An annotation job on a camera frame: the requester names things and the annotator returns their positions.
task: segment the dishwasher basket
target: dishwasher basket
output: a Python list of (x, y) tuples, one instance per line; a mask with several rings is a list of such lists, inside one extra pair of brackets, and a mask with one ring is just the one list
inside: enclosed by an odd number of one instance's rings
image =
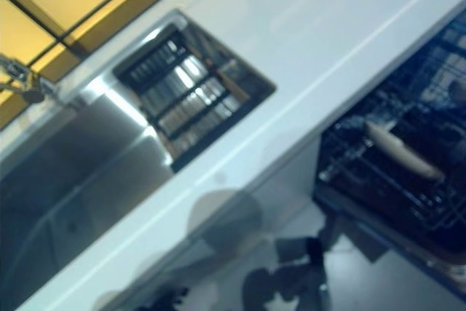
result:
[[(423, 178), (387, 156), (368, 121), (444, 176)], [(319, 169), (404, 235), (466, 253), (466, 11), (323, 134)]]

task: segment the faucet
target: faucet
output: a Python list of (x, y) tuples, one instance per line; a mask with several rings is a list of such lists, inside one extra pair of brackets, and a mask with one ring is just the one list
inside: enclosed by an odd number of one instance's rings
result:
[[(57, 87), (54, 83), (32, 71), (27, 65), (2, 53), (0, 53), (0, 69), (10, 77), (8, 82), (0, 83), (0, 89), (21, 94), (28, 103), (40, 103), (46, 95), (56, 97)], [(12, 86), (15, 81), (20, 82), (21, 87)]]

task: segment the open dishwasher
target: open dishwasher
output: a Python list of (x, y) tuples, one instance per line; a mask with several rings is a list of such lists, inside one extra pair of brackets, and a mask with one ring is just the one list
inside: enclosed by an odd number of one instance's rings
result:
[(466, 295), (466, 12), (328, 128), (315, 199)]

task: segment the white countertop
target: white countertop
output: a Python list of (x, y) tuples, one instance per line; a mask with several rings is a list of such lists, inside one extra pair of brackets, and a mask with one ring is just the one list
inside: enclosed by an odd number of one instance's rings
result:
[[(92, 310), (143, 262), (189, 233), (205, 194), (242, 189), (363, 96), (381, 72), (464, 0), (161, 0), (75, 69), (70, 91), (178, 7), (255, 66), (277, 91), (34, 294), (21, 310)], [(34, 106), (1, 135), (2, 151), (45, 118)], [(205, 215), (217, 207), (213, 205)]]

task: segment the tiled floor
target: tiled floor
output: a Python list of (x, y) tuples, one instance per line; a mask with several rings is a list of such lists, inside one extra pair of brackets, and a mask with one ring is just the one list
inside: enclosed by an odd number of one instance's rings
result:
[[(311, 204), (287, 223), (276, 237), (315, 235), (324, 216)], [(234, 261), (189, 293), (180, 310), (241, 311), (242, 284), (250, 272), (278, 268), (272, 238), (264, 239), (244, 259)], [(442, 286), (389, 251), (372, 264), (345, 237), (325, 255), (333, 311), (464, 311), (466, 304)], [(294, 311), (298, 299), (284, 302), (275, 294), (264, 310)]]

